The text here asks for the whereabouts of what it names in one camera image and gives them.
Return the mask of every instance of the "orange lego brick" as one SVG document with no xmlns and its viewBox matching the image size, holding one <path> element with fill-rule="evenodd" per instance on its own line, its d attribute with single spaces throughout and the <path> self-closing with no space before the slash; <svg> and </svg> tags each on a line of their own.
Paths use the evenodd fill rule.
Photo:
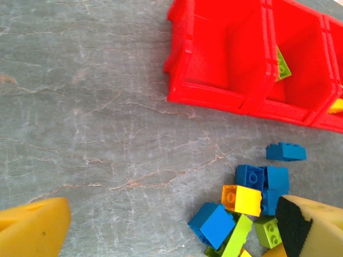
<svg viewBox="0 0 343 257">
<path fill-rule="evenodd" d="M 227 210 L 259 217 L 261 200 L 259 190 L 238 185 L 223 186 L 221 203 Z"/>
</svg>

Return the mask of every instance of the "red storage bin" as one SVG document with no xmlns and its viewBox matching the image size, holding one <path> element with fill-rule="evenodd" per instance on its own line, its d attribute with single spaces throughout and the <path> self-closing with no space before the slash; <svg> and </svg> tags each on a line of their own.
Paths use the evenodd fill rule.
<svg viewBox="0 0 343 257">
<path fill-rule="evenodd" d="M 264 0 L 175 0 L 168 100 L 247 114 L 278 76 Z"/>
<path fill-rule="evenodd" d="M 292 0 L 273 0 L 272 11 L 271 33 L 292 75 L 275 82 L 250 114 L 310 125 L 335 94 L 323 15 Z"/>
<path fill-rule="evenodd" d="M 330 106 L 338 99 L 343 99 L 341 88 L 343 78 L 343 23 L 325 15 L 324 21 L 327 28 L 329 51 L 333 73 L 335 77 L 335 97 L 330 101 Z M 343 133 L 343 112 L 328 114 L 325 109 L 312 126 L 319 129 L 333 130 Z"/>
</svg>

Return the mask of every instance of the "marble floor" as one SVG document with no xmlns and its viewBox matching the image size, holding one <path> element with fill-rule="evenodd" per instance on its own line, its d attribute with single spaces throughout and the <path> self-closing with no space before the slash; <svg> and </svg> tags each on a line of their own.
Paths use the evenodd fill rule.
<svg viewBox="0 0 343 257">
<path fill-rule="evenodd" d="M 270 142 L 308 150 L 291 194 L 343 207 L 343 135 L 166 101 L 171 3 L 0 1 L 0 209 L 67 197 L 61 257 L 203 256 L 187 221 Z"/>
</svg>

